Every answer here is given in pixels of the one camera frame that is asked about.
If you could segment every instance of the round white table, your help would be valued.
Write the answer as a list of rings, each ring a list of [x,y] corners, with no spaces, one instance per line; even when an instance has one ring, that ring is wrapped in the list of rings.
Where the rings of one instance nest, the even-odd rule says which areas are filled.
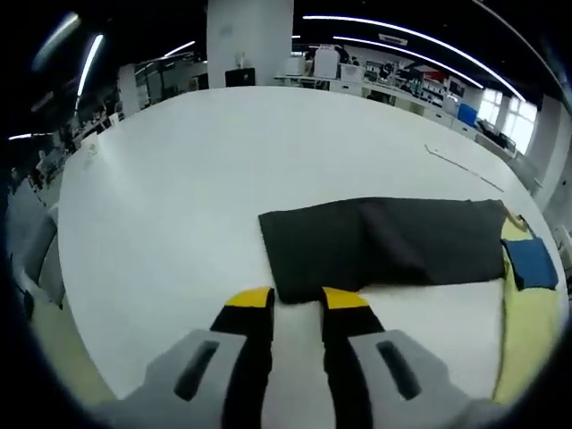
[[[59,249],[76,324],[118,398],[142,383],[155,357],[207,329],[234,293],[273,285],[257,220],[268,211],[369,196],[497,198],[544,239],[564,278],[541,213],[497,156],[388,105],[301,88],[199,91],[97,140],[65,166]],[[558,290],[565,317],[563,281]],[[386,329],[404,330],[443,359],[462,390],[491,397],[500,281],[368,288],[364,296]],[[278,304],[275,326],[265,421],[332,427],[319,306]]]

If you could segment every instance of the dark gray fabric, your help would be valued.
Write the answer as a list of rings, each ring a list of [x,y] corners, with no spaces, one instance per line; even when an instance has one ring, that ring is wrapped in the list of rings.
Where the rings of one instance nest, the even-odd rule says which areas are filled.
[[[503,274],[500,201],[358,198],[259,216],[278,294],[486,282]]]
[[[283,301],[319,299],[323,286],[359,289],[362,223],[354,201],[271,212],[259,220]]]

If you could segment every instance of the blue cloth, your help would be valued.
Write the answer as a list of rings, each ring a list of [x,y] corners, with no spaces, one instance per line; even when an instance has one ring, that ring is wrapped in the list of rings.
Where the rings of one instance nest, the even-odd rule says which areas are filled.
[[[502,243],[509,254],[519,290],[556,288],[558,275],[541,239],[503,240]]]

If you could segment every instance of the blue box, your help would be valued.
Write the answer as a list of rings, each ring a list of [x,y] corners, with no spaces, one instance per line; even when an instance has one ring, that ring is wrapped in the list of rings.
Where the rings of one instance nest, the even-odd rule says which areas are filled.
[[[461,103],[458,107],[457,119],[471,127],[475,127],[476,110],[470,105]]]

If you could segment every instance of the window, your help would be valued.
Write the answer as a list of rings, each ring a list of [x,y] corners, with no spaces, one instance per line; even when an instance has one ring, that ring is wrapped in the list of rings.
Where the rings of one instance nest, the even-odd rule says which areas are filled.
[[[494,125],[501,108],[502,93],[493,89],[485,89],[479,107],[478,118]]]
[[[530,138],[533,136],[534,121],[536,120],[536,106],[511,98],[507,120],[504,122],[502,132],[513,139],[519,152],[525,154]]]

